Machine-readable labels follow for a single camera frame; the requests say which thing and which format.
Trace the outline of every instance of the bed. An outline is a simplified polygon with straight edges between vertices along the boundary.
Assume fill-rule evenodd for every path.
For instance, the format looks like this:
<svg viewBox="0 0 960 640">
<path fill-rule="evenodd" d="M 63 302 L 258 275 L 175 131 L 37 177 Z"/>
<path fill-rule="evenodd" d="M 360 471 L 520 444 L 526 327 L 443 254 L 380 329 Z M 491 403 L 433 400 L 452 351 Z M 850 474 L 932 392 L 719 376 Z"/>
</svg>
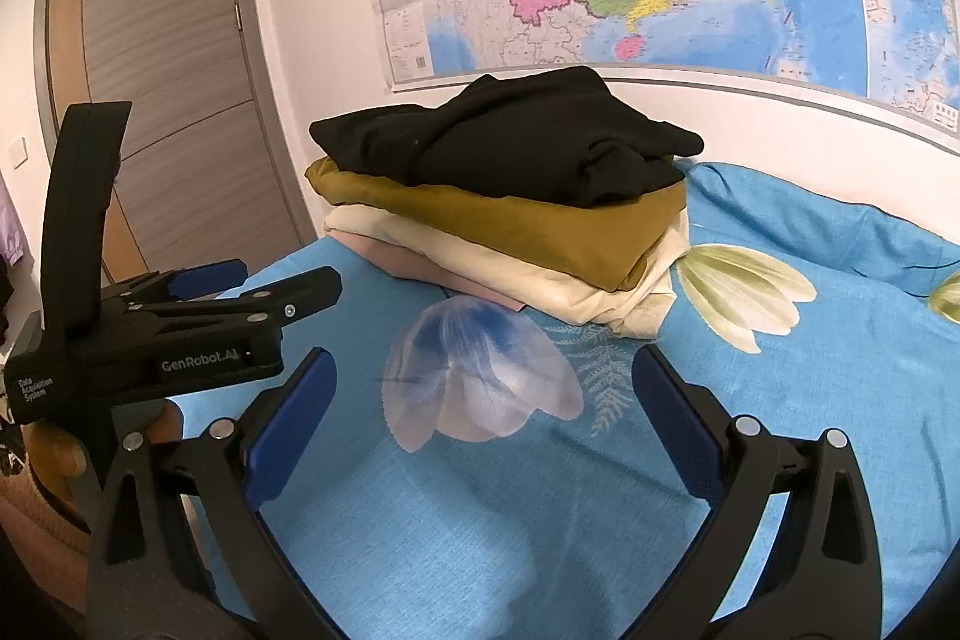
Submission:
<svg viewBox="0 0 960 640">
<path fill-rule="evenodd" d="M 656 341 L 731 414 L 851 437 L 886 634 L 960 538 L 960 247 L 760 172 L 683 166 L 693 249 Z M 632 395 L 641 343 L 391 278 L 331 238 L 245 287 L 317 266 L 343 295 L 288 327 L 283 353 L 292 369 L 328 349 L 337 394 L 262 512 L 334 620 L 357 640 L 618 637 L 707 514 Z M 179 397 L 186 434 L 282 380 Z M 721 614 L 760 575 L 778 499 Z M 248 613 L 200 528 L 221 600 Z"/>
</svg>

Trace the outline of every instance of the wooden door panel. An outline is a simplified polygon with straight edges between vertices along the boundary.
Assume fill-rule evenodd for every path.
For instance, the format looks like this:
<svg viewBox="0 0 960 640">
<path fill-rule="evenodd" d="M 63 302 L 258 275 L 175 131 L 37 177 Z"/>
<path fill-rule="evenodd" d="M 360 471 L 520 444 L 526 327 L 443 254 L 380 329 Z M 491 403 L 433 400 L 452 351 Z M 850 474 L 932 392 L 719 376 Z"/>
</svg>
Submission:
<svg viewBox="0 0 960 640">
<path fill-rule="evenodd" d="M 152 269 L 240 258 L 253 273 L 301 246 L 252 101 L 131 156 L 116 189 Z"/>
<path fill-rule="evenodd" d="M 83 58 L 82 18 L 81 0 L 47 0 L 47 74 L 58 128 L 67 107 L 90 101 Z M 116 191 L 110 196 L 104 222 L 103 259 L 114 280 L 126 280 L 147 271 L 147 263 L 133 239 Z"/>
<path fill-rule="evenodd" d="M 253 97 L 234 0 L 83 0 L 83 40 L 91 99 L 133 102 L 125 159 Z"/>
</svg>

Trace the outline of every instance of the blue gripper pad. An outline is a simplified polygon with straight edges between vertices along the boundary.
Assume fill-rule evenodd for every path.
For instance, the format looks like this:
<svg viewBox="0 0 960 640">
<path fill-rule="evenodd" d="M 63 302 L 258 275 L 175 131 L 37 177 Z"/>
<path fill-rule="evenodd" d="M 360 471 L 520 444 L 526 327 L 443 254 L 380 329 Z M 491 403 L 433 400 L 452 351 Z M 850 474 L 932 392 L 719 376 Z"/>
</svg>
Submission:
<svg viewBox="0 0 960 640">
<path fill-rule="evenodd" d="M 239 259 L 208 263 L 207 266 L 195 266 L 192 269 L 176 273 L 176 277 L 167 283 L 167 293 L 171 297 L 188 302 L 220 293 L 223 290 L 239 287 L 247 282 L 247 265 Z"/>
<path fill-rule="evenodd" d="M 722 453 L 697 411 L 647 348 L 634 357 L 632 379 L 634 393 L 686 490 L 718 506 L 726 494 Z"/>
<path fill-rule="evenodd" d="M 248 445 L 243 490 L 247 503 L 258 511 L 264 501 L 277 499 L 313 432 L 320 425 L 337 390 L 337 365 L 333 357 L 313 348 L 296 367 L 284 389 L 285 399 Z"/>
</svg>

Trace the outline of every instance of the flower print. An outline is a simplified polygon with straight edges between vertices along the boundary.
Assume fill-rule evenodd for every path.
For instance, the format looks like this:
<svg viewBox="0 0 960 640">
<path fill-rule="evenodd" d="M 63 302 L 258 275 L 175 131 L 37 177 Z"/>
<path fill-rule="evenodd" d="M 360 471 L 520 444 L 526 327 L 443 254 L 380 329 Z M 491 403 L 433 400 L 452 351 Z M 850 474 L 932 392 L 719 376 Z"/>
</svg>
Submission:
<svg viewBox="0 0 960 640">
<path fill-rule="evenodd" d="M 937 286 L 926 300 L 926 306 L 938 316 L 960 323 L 960 272 L 947 277 Z"/>
<path fill-rule="evenodd" d="M 720 338 L 759 353 L 757 332 L 787 335 L 800 322 L 794 302 L 816 298 L 810 280 L 766 253 L 730 244 L 699 244 L 677 262 L 683 291 Z"/>
<path fill-rule="evenodd" d="M 391 433 L 409 453 L 433 432 L 510 437 L 543 410 L 573 420 L 583 391 L 568 360 L 524 314 L 472 296 L 424 310 L 394 343 L 382 386 Z"/>
</svg>

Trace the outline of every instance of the white wall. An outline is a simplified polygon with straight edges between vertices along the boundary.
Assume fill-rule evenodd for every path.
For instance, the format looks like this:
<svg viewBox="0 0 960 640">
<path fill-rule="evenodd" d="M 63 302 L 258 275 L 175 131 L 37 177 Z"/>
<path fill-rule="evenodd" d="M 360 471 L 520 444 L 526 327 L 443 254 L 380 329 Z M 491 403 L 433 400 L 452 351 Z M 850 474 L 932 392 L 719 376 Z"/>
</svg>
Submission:
<svg viewBox="0 0 960 640">
<path fill-rule="evenodd" d="M 319 156 L 307 127 L 315 119 L 386 103 L 437 105 L 455 89 L 394 95 L 381 68 L 381 30 L 371 0 L 269 0 L 261 8 L 268 59 L 288 140 L 298 167 Z M 690 74 L 695 81 L 718 82 Z M 758 90 L 808 100 L 821 92 L 733 79 Z M 704 160 L 769 172 L 818 193 L 880 206 L 960 242 L 960 158 L 905 135 L 819 109 L 771 98 L 697 88 L 613 83 L 623 100 L 657 119 L 694 129 L 707 143 Z M 902 116 L 843 97 L 829 100 L 880 122 Z M 928 133 L 914 124 L 917 133 Z M 323 212 L 308 199 L 315 217 Z"/>
<path fill-rule="evenodd" d="M 13 170 L 8 145 L 27 142 L 30 159 Z M 13 269 L 16 293 L 7 308 L 13 339 L 23 319 L 40 307 L 40 237 L 50 166 L 37 110 L 34 82 L 34 0 L 0 0 L 0 172 L 23 221 L 31 259 Z M 6 355 L 8 343 L 2 353 Z"/>
</svg>

